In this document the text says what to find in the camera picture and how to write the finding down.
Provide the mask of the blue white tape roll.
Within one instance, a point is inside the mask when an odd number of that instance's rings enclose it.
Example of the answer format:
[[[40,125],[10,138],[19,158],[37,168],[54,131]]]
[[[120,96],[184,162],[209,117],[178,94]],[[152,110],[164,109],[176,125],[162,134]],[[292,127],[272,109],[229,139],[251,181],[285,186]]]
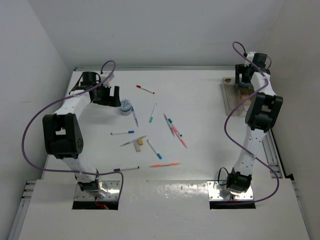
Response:
[[[128,116],[132,113],[132,103],[129,99],[122,99],[120,101],[120,113],[124,116]]]

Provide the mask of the blue clear pen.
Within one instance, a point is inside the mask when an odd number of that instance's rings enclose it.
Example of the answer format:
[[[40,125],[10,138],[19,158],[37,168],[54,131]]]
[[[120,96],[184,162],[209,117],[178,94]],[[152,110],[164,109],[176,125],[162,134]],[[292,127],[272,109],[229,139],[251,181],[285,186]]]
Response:
[[[133,106],[131,106],[131,111],[132,111],[132,114],[133,114],[133,118],[134,118],[134,121],[135,121],[135,124],[137,126],[137,128],[139,127],[139,122],[138,122],[138,119],[137,119],[137,116],[136,116],[136,112],[135,112],[135,109]]]

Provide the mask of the green clear pen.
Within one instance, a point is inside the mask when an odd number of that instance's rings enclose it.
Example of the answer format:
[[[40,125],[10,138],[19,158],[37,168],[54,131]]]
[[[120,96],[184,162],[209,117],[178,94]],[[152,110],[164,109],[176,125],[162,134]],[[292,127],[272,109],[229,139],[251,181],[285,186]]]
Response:
[[[132,139],[132,140],[130,140],[128,142],[125,142],[125,143],[121,144],[120,147],[124,147],[126,145],[132,144],[132,143],[136,142],[138,139],[143,139],[145,137],[147,137],[147,135],[143,135],[143,136],[140,136],[138,138]]]

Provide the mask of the pink highlighter pen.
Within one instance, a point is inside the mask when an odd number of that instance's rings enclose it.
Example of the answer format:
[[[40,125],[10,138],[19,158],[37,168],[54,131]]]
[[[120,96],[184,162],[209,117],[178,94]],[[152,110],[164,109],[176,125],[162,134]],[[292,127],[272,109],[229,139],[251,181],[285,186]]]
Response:
[[[182,139],[182,137],[178,136],[177,133],[175,133],[175,135],[178,137],[179,141],[181,142],[181,144],[187,149],[187,144],[185,143],[185,141]]]

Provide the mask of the orange highlighter pen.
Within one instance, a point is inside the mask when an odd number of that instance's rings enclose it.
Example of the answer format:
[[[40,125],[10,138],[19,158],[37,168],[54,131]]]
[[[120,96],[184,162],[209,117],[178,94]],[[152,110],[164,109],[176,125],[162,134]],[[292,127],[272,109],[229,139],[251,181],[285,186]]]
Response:
[[[170,167],[170,166],[178,166],[180,162],[171,162],[171,163],[162,163],[162,164],[153,164],[150,165],[149,168],[161,168],[161,167]]]

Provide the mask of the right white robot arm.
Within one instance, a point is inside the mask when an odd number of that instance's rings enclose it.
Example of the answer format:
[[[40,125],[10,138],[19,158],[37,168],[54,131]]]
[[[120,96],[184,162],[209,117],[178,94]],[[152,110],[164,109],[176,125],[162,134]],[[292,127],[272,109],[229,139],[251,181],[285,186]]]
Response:
[[[235,82],[248,84],[256,95],[245,115],[246,136],[239,158],[227,176],[226,188],[234,193],[245,193],[252,181],[253,165],[266,133],[272,129],[283,104],[270,83],[270,71],[266,68],[267,54],[249,52],[244,64],[235,66]]]

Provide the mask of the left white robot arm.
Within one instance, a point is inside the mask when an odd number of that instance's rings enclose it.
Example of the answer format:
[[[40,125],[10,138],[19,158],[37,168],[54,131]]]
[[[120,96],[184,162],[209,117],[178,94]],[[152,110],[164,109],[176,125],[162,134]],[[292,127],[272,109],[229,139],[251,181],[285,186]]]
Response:
[[[82,154],[84,140],[78,118],[91,103],[120,107],[119,86],[115,86],[113,95],[110,95],[113,78],[113,73],[83,72],[62,106],[42,118],[46,152],[62,160],[74,171],[82,192],[100,200],[108,195],[108,189],[103,186],[98,170]]]

